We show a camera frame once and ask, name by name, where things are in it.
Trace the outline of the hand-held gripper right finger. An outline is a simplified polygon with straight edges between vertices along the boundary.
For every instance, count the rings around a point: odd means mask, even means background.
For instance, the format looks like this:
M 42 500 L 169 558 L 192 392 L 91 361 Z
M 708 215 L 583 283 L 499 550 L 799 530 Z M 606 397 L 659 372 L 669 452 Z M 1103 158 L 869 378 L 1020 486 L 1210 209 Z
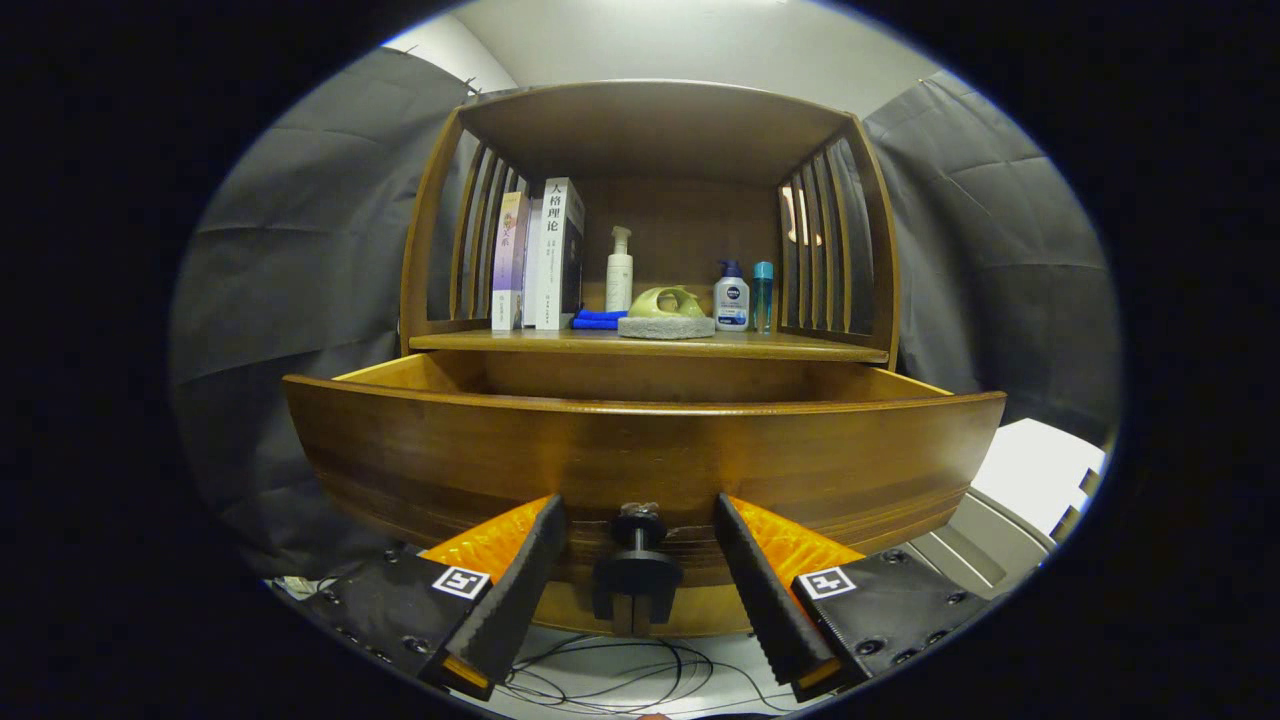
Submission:
M 774 679 L 799 701 L 920 657 L 1004 592 L 979 592 L 902 548 L 924 516 L 895 505 L 804 524 L 721 493 L 714 533 Z

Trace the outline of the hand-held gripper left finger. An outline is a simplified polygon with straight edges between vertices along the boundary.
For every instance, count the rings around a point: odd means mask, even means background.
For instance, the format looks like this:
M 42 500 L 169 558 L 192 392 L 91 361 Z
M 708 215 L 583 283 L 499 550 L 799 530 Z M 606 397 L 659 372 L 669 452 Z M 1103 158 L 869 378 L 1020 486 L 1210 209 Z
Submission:
M 387 551 L 300 609 L 406 676 L 486 701 L 524 643 L 567 527 L 559 495 L 538 498 L 433 550 Z

